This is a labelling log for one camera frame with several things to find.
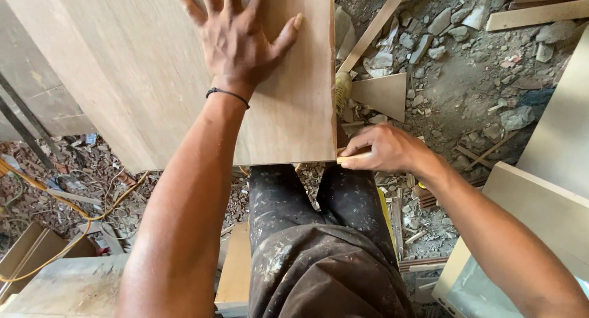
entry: dirt floor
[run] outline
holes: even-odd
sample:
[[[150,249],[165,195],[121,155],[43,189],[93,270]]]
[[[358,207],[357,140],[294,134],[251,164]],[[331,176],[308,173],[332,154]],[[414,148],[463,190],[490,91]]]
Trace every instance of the dirt floor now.
[[[336,3],[350,15],[356,38],[359,38],[385,1],[336,0]],[[484,26],[488,14],[505,9],[507,3],[508,0],[408,0],[395,12],[400,22],[396,38],[399,41],[402,37],[403,45],[400,42],[394,43],[391,52],[394,63],[388,70],[391,73],[407,72],[410,80],[406,121],[401,124],[389,119],[389,122],[415,136],[424,136],[426,144],[431,149],[445,156],[454,168],[470,181],[485,179],[490,170],[479,164],[472,171],[465,171],[472,159],[462,155],[455,147],[461,144],[472,153],[481,155],[508,134],[500,114],[512,109],[515,106],[513,104],[527,96],[528,91],[541,88],[545,92],[554,88],[558,76],[562,73],[563,64],[576,45],[574,36],[560,39],[555,44],[554,56],[546,63],[536,60],[539,44],[535,36],[541,28],[548,25],[491,33],[484,31],[484,28],[478,30],[467,27],[466,30],[463,29],[454,35],[446,33],[436,36],[430,49],[436,49],[438,54],[426,54],[414,65],[408,63],[407,55],[416,48],[421,37],[428,33],[428,27],[445,9],[451,9],[452,14],[464,10],[462,13],[468,15],[474,7],[483,6]],[[403,21],[408,16],[415,23],[407,21],[410,24],[405,27]],[[582,23],[575,22],[575,25],[579,26]],[[384,31],[382,37],[387,37],[388,34],[389,32]],[[414,44],[414,47],[407,48],[411,44]],[[369,48],[364,55],[370,59],[376,52],[375,48]],[[367,69],[362,66],[363,61],[361,60],[354,68],[358,73],[355,80],[371,78]],[[498,104],[499,98],[507,99],[509,107],[503,107],[493,113],[488,112],[489,108]],[[379,119],[374,118],[379,113],[368,105],[350,102],[348,106],[354,111],[353,119],[349,120],[364,122],[364,125],[347,127],[346,132],[349,134]],[[487,161],[516,163],[534,131],[538,118],[521,128],[519,133],[500,149],[491,153]],[[67,155],[66,161],[61,163],[61,175],[56,177],[52,177],[56,174],[46,171],[41,166],[37,157],[23,143],[1,144],[0,153],[13,156],[25,173],[43,183],[48,183],[51,179],[72,193],[104,200],[102,207],[82,203],[85,211],[91,215],[98,215],[103,212],[105,206],[109,206],[133,185],[134,181],[139,180],[141,174],[125,173],[118,158],[110,153],[108,145],[100,136],[95,144],[87,144],[85,139],[84,135],[55,138],[57,145]],[[323,166],[322,163],[303,164],[298,171],[309,198],[316,207],[318,205],[315,196]],[[160,172],[151,172],[146,181],[105,221],[114,228],[119,238],[125,240],[122,244],[127,248],[133,243],[133,235],[141,221],[151,190],[160,175]],[[415,196],[411,194],[405,174],[390,175],[379,172],[376,181],[387,198],[395,198],[396,189],[403,188],[403,237],[408,238],[415,232],[426,231],[425,235],[414,243],[405,245],[403,259],[449,255],[458,233],[444,210],[439,207],[428,211],[421,210]],[[21,190],[19,183],[16,178],[0,178],[0,205],[4,207],[0,225],[0,255],[4,255],[33,220],[56,231],[63,238],[70,239],[75,236],[78,232],[76,225],[83,223],[83,219],[76,212],[31,186],[24,185]],[[248,216],[247,176],[235,168],[232,183],[224,228],[240,221],[247,221]]]

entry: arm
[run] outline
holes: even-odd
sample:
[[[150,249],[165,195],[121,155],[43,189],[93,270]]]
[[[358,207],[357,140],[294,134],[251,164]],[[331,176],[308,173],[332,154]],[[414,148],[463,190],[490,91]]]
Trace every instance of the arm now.
[[[269,43],[262,4],[250,0],[180,0],[200,27],[212,86],[246,101],[294,44],[302,15]],[[186,96],[204,98],[204,96]],[[205,317],[213,314],[219,234],[229,200],[233,153],[246,103],[211,94],[166,166],[145,209],[121,281],[118,317]]]
[[[485,274],[523,315],[589,317],[587,297],[554,253],[514,216],[470,186],[443,157],[386,123],[364,128],[342,155],[370,145],[370,157],[352,159],[342,166],[403,170],[421,179],[444,206]]]

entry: dirty trousers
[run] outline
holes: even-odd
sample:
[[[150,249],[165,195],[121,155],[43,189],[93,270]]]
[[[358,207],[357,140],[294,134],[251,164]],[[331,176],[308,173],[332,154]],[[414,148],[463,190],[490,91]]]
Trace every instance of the dirty trousers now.
[[[250,170],[250,243],[252,253],[276,232],[326,224],[354,228],[365,235],[398,270],[391,235],[371,171],[327,168],[316,211],[291,164],[254,166]]]

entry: hand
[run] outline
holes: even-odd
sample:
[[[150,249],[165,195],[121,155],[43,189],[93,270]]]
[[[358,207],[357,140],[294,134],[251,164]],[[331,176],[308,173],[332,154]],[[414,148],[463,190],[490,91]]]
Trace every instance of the hand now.
[[[421,175],[436,155],[418,138],[386,122],[365,127],[354,136],[341,156],[350,156],[358,149],[372,146],[372,154],[365,158],[349,159],[343,168],[373,171],[406,171]]]
[[[267,2],[249,0],[244,9],[241,0],[225,0],[224,3],[204,0],[206,12],[203,12],[193,0],[180,0],[200,28],[206,64],[214,83],[253,93],[296,42],[303,14],[291,18],[278,38],[270,43],[261,25]]]

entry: person's left hand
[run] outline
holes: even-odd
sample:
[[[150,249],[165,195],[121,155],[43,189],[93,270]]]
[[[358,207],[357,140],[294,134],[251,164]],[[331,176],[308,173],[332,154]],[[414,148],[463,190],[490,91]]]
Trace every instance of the person's left hand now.
[[[303,15],[291,18],[270,43],[261,17],[268,0],[204,0],[206,12],[192,0],[180,0],[200,28],[204,56],[213,82],[253,92],[268,79],[296,42]]]

